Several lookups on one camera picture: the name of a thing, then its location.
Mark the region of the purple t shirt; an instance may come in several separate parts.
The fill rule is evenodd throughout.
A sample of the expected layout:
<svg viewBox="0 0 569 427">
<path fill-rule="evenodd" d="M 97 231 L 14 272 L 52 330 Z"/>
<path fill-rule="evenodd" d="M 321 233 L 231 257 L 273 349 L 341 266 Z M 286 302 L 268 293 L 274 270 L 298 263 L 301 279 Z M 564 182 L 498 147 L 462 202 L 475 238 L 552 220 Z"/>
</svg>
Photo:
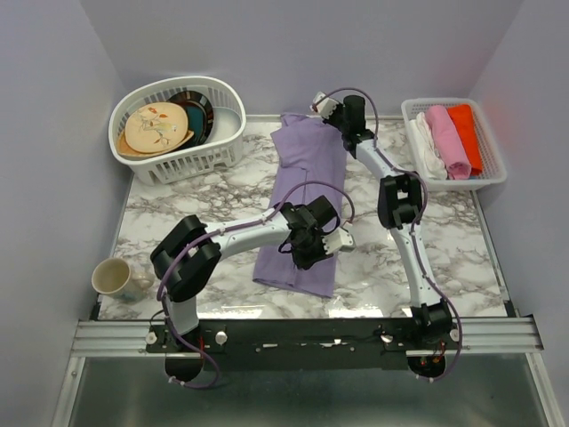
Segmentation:
<svg viewBox="0 0 569 427">
<path fill-rule="evenodd" d="M 303 186 L 288 198 L 294 205 L 306 205 L 325 196 L 337 212 L 341 211 L 347 152 L 341 133 L 322 120 L 299 114 L 283 114 L 281 128 L 271 134 L 279 157 L 275 185 L 269 202 L 276 205 L 295 185 Z M 289 254 L 275 246 L 260 249 L 253 270 L 253 281 L 267 286 L 313 294 L 333 296 L 336 259 L 317 262 L 309 270 L 300 270 Z"/>
</svg>

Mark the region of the white oval dish basket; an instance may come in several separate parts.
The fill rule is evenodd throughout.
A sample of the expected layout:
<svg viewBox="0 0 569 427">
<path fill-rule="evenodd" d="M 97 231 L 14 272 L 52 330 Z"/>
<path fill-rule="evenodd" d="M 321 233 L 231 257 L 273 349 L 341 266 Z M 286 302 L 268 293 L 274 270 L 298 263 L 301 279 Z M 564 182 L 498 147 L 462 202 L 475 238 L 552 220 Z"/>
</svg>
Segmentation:
<svg viewBox="0 0 569 427">
<path fill-rule="evenodd" d="M 190 147 L 186 142 L 167 154 L 142 160 L 127 159 L 116 152 L 119 135 L 134 111 L 150 103 L 169 102 L 175 93 L 186 90 L 202 93 L 213 107 L 213 129 L 203 145 Z M 108 141 L 114 158 L 129 166 L 142 182 L 166 184 L 239 162 L 243 156 L 245 124 L 244 104 L 230 85 L 213 77 L 173 77 L 144 85 L 123 97 L 110 116 Z"/>
</svg>

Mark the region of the white rectangular tray basket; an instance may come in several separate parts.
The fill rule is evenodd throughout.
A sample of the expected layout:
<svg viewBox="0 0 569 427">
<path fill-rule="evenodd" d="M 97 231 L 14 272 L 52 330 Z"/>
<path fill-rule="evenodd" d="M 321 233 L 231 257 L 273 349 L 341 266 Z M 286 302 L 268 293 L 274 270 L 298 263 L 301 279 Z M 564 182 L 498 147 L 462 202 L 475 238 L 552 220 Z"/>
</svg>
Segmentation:
<svg viewBox="0 0 569 427">
<path fill-rule="evenodd" d="M 506 181 L 497 142 L 473 100 L 410 99 L 401 111 L 413 164 L 430 191 L 478 190 Z"/>
</svg>

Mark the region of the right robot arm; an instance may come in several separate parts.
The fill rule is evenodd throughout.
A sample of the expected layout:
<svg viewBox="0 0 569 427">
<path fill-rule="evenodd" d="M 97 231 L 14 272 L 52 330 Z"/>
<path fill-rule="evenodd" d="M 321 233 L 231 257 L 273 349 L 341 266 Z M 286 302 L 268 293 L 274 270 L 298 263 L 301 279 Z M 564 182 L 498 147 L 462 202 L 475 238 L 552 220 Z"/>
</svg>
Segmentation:
<svg viewBox="0 0 569 427">
<path fill-rule="evenodd" d="M 449 336 L 462 345 L 460 315 L 435 282 L 422 241 L 421 222 L 428 192 L 421 177 L 397 165 L 378 144 L 378 131 L 365 120 L 367 95 L 356 91 L 343 101 L 319 93 L 312 109 L 324 122 L 341 132 L 344 149 L 363 164 L 380 184 L 377 213 L 381 225 L 394 238 L 407 276 L 411 313 L 411 342 L 422 349 Z"/>
</svg>

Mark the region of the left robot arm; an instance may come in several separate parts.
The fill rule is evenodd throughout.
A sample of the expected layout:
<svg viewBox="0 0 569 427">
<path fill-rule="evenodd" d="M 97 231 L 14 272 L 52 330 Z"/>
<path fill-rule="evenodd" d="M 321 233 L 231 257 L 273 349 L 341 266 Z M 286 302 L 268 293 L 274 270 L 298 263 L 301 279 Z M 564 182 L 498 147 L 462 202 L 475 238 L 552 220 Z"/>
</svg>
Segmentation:
<svg viewBox="0 0 569 427">
<path fill-rule="evenodd" d="M 166 340 L 175 350 L 190 350 L 197 339 L 196 298 L 218 263 L 257 249 L 260 266 L 284 282 L 328 263 L 339 250 L 330 239 L 342 231 L 338 209 L 325 196 L 295 205 L 281 201 L 249 220 L 205 223 L 196 215 L 182 219 L 150 255 L 160 285 L 156 298 L 169 323 Z"/>
</svg>

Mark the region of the white rolled t shirt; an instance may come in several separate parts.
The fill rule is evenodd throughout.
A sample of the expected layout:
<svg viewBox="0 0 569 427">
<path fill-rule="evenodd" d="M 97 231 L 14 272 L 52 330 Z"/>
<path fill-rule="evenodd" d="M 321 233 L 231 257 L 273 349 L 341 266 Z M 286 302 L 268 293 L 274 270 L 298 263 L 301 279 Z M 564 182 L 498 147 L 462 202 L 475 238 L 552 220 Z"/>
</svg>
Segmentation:
<svg viewBox="0 0 569 427">
<path fill-rule="evenodd" d="M 418 113 L 415 119 L 410 121 L 410 126 L 425 175 L 430 179 L 445 180 L 447 178 L 445 163 L 438 155 L 425 113 Z"/>
</svg>

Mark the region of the pink rolled t shirt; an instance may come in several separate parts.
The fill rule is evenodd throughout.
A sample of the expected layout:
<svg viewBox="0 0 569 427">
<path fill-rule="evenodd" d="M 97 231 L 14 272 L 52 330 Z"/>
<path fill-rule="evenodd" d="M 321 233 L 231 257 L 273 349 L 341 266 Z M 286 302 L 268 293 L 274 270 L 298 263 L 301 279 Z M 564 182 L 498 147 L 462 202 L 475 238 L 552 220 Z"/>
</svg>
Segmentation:
<svg viewBox="0 0 569 427">
<path fill-rule="evenodd" d="M 453 180 L 467 180 L 471 165 L 447 109 L 442 105 L 429 107 L 425 113 L 438 153 Z"/>
</svg>

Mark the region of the orange rolled t shirt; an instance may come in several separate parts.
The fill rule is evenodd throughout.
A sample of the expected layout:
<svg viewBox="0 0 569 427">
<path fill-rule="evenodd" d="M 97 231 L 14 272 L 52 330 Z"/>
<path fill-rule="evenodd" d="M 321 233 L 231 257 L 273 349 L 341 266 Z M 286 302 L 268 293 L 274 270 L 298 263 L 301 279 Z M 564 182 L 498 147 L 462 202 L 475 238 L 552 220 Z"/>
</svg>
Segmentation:
<svg viewBox="0 0 569 427">
<path fill-rule="evenodd" d="M 448 108 L 447 112 L 453 121 L 468 161 L 470 162 L 470 175 L 480 175 L 484 171 L 484 164 L 479 150 L 472 108 L 468 104 L 461 104 Z"/>
</svg>

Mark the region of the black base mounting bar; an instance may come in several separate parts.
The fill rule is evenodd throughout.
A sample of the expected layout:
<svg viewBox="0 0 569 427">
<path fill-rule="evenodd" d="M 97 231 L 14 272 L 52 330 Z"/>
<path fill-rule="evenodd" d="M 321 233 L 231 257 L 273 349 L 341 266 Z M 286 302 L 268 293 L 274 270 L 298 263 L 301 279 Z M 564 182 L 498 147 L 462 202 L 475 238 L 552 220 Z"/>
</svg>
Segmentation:
<svg viewBox="0 0 569 427">
<path fill-rule="evenodd" d="M 412 318 L 203 319 L 184 336 L 224 371 L 385 368 L 453 353 L 449 336 L 420 340 Z"/>
</svg>

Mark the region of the dark teal plate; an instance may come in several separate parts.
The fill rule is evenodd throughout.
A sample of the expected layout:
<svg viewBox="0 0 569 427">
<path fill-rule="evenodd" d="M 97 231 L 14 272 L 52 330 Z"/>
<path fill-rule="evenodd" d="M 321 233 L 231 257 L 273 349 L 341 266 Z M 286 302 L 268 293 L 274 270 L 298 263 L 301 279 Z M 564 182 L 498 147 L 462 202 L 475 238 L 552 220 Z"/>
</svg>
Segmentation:
<svg viewBox="0 0 569 427">
<path fill-rule="evenodd" d="M 189 104 L 186 108 L 188 115 L 188 129 L 194 135 L 188 140 L 190 147 L 203 145 L 212 130 L 213 110 L 201 104 Z"/>
</svg>

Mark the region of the black rimmed plate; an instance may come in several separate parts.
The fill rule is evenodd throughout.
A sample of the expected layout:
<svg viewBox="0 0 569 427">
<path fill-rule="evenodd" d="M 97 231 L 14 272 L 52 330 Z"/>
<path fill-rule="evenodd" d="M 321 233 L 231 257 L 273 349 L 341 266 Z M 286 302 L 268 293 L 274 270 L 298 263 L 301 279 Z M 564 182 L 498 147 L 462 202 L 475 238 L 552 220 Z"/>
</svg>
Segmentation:
<svg viewBox="0 0 569 427">
<path fill-rule="evenodd" d="M 186 90 L 175 93 L 168 99 L 168 101 L 182 107 L 184 110 L 189 104 L 201 104 L 202 106 L 210 107 L 213 110 L 209 99 L 197 91 Z"/>
</svg>

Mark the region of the beige floral plate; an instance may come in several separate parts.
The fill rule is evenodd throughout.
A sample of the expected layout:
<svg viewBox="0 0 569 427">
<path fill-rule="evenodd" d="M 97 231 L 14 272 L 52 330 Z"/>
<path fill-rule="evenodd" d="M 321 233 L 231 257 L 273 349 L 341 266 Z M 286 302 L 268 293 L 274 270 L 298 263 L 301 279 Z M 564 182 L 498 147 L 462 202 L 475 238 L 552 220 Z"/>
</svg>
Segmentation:
<svg viewBox="0 0 569 427">
<path fill-rule="evenodd" d="M 171 102 L 154 102 L 134 111 L 126 120 L 128 146 L 143 154 L 156 154 L 179 147 L 188 137 L 188 115 Z"/>
</svg>

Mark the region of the orange leaf shaped plate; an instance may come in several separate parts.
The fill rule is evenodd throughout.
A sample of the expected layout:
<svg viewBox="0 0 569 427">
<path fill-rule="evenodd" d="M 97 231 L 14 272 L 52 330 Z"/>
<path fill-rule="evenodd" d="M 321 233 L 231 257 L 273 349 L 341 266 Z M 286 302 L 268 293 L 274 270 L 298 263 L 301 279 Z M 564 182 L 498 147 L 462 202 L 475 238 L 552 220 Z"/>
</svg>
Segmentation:
<svg viewBox="0 0 569 427">
<path fill-rule="evenodd" d="M 167 154 L 171 151 L 179 149 L 182 145 L 192 139 L 194 135 L 195 133 L 192 130 L 188 130 L 185 138 L 179 144 L 155 153 L 142 153 L 130 147 L 126 141 L 124 132 L 121 132 L 116 142 L 116 152 L 120 156 L 131 160 L 142 160 L 146 158 L 161 156 L 163 154 Z"/>
</svg>

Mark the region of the beige cup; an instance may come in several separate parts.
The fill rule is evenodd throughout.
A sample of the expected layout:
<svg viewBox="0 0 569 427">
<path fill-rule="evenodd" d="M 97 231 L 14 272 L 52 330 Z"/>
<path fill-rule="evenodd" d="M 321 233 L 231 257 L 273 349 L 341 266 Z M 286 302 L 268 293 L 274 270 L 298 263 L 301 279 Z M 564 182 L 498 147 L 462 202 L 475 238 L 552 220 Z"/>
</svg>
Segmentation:
<svg viewBox="0 0 569 427">
<path fill-rule="evenodd" d="M 136 270 L 122 258 L 108 258 L 93 271 L 92 288 L 101 295 L 120 302 L 141 301 L 154 285 L 154 277 Z"/>
</svg>

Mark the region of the aluminium rail frame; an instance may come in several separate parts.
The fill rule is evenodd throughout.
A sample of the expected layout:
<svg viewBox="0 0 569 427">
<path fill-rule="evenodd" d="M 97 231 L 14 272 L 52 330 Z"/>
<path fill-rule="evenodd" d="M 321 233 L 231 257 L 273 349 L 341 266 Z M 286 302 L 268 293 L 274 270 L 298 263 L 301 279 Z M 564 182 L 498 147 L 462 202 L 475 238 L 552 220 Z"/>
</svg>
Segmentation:
<svg viewBox="0 0 569 427">
<path fill-rule="evenodd" d="M 355 350 L 409 356 L 457 350 L 464 354 L 535 353 L 543 343 L 535 321 L 522 318 L 463 318 L 446 334 L 421 338 L 411 318 L 203 319 L 193 333 L 213 354 L 232 350 Z M 181 346 L 161 320 L 86 321 L 76 328 L 75 357 L 144 357 L 173 355 Z"/>
</svg>

